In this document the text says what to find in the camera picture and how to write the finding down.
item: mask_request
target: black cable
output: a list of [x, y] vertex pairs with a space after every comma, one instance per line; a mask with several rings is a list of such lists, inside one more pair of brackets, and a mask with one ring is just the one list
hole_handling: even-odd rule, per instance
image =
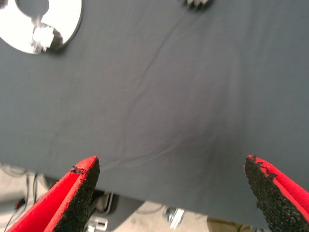
[[[17, 217], [17, 218], [19, 218], [23, 213], [24, 213], [24, 211], [26, 210], [26, 208], [27, 208], [27, 205], [28, 205], [28, 200], [29, 200], [29, 192], [30, 192], [30, 186], [29, 186], [29, 174], [27, 174], [27, 177], [26, 177], [26, 186], [27, 186], [27, 196], [26, 196], [26, 200], [25, 200], [25, 206], [24, 206], [24, 208], [23, 208], [23, 210], [21, 211], [21, 213], [19, 214], [19, 216]], [[16, 210], [13, 214], [12, 214], [12, 216], [11, 216], [11, 218], [10, 218], [10, 220], [9, 220], [9, 222], [8, 222], [8, 224], [6, 225], [6, 227], [5, 227], [5, 229], [4, 229], [4, 232], [6, 232], [6, 230], [7, 230], [7, 228], [8, 228], [8, 226], [10, 225], [10, 223], [11, 223], [11, 221], [12, 221], [12, 219], [13, 219], [13, 217], [14, 217], [14, 214], [15, 213], [17, 213], [18, 211]]]
[[38, 175], [35, 174], [33, 178], [33, 184], [32, 184], [32, 194], [33, 194], [33, 204], [37, 202], [38, 198]]
[[157, 209], [154, 209], [154, 210], [148, 210], [148, 211], [143, 211], [143, 210], [137, 210], [135, 211], [135, 213], [137, 214], [154, 214], [154, 213], [157, 213], [159, 212], [162, 208], [163, 208], [164, 205], [161, 205], [159, 208]]

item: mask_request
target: gear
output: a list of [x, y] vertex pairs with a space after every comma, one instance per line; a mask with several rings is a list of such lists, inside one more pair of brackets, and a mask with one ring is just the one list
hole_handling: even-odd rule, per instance
[[206, 5], [207, 2], [209, 2], [209, 0], [187, 0], [188, 5], [191, 5], [192, 3], [195, 6], [199, 6], [199, 5]]

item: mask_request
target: gray fabric tablecloth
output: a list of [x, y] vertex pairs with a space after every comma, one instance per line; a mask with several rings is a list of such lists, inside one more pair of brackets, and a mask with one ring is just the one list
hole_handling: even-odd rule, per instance
[[309, 189], [309, 1], [84, 1], [59, 54], [0, 41], [0, 161], [265, 227], [243, 164]]

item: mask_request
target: cable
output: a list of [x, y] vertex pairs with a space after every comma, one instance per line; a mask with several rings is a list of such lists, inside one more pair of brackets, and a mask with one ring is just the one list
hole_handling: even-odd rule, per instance
[[163, 208], [163, 206], [164, 205], [161, 205], [159, 208], [157, 208], [157, 209], [154, 209], [154, 210], [145, 210], [145, 211], [143, 211], [143, 210], [137, 210], [137, 211], [135, 211], [135, 213], [137, 213], [137, 214], [154, 214], [154, 213], [157, 213], [157, 212], [159, 212], [162, 208]]
[[[28, 205], [28, 200], [29, 200], [29, 192], [30, 192], [30, 186], [29, 186], [29, 174], [27, 174], [27, 177], [26, 177], [26, 186], [27, 186], [27, 196], [26, 196], [26, 200], [25, 200], [25, 206], [24, 206], [23, 210], [21, 211], [21, 213], [18, 215], [18, 217], [17, 217], [17, 218], [19, 218], [19, 217], [20, 217], [20, 216], [24, 213], [24, 211], [26, 210], [27, 205]], [[7, 230], [8, 226], [10, 225], [10, 223], [11, 223], [11, 221], [12, 221], [13, 217], [14, 217], [14, 214], [15, 214], [15, 213], [17, 213], [17, 212], [18, 212], [18, 210], [16, 210], [16, 211], [12, 214], [12, 216], [11, 216], [10, 220], [8, 221], [8, 223], [7, 223], [7, 225], [6, 225], [5, 229], [4, 229], [4, 232], [6, 232], [6, 230]]]
[[35, 174], [33, 178], [32, 194], [33, 194], [33, 204], [35, 204], [38, 198], [38, 175], [37, 174]]

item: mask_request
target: concrete floor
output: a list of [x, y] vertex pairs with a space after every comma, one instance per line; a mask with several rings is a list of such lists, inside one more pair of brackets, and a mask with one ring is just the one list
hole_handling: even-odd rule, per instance
[[209, 232], [207, 216], [185, 211], [183, 220], [175, 230], [169, 228], [170, 223], [163, 218], [167, 207], [164, 205], [158, 212], [150, 214], [138, 214], [152, 212], [160, 208], [161, 204], [145, 202], [114, 232]]
[[[24, 172], [18, 168], [12, 168], [0, 163], [0, 232], [4, 231], [10, 217], [14, 213], [14, 205], [27, 194], [26, 178], [29, 179], [29, 198], [25, 210], [21, 207], [12, 219], [11, 227], [21, 215], [23, 215], [33, 205], [33, 181], [35, 173]], [[48, 191], [49, 187], [42, 175], [37, 178], [38, 198]], [[207, 224], [207, 216], [185, 211], [180, 225], [172, 230], [170, 223], [163, 217], [167, 206], [159, 203], [145, 202], [122, 197], [120, 205], [117, 206], [118, 214], [108, 214], [105, 217], [111, 221], [113, 232], [210, 232]], [[222, 230], [215, 232], [231, 232], [232, 230]]]

